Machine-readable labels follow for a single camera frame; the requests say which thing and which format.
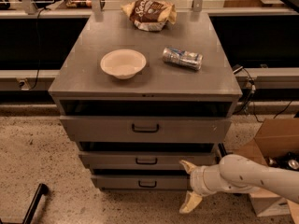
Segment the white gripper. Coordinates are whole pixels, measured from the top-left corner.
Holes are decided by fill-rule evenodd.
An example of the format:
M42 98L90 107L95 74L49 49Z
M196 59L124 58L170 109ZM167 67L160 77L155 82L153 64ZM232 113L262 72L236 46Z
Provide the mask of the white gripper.
M189 214L199 205L203 197L229 189L228 182L221 177L218 165L196 167L195 164L185 160L179 163L186 173L190 174L190 185L193 190L186 193L185 201L179 208L181 214Z

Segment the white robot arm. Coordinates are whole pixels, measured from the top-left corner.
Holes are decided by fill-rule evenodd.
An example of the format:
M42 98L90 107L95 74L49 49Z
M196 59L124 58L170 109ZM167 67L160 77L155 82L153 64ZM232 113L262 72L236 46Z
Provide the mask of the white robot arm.
M296 171L268 167L246 157L230 154L218 164L196 166L179 162L190 176L191 191L180 207L181 214L194 210L204 197L217 192L252 193L262 188L294 203L299 203L299 173Z

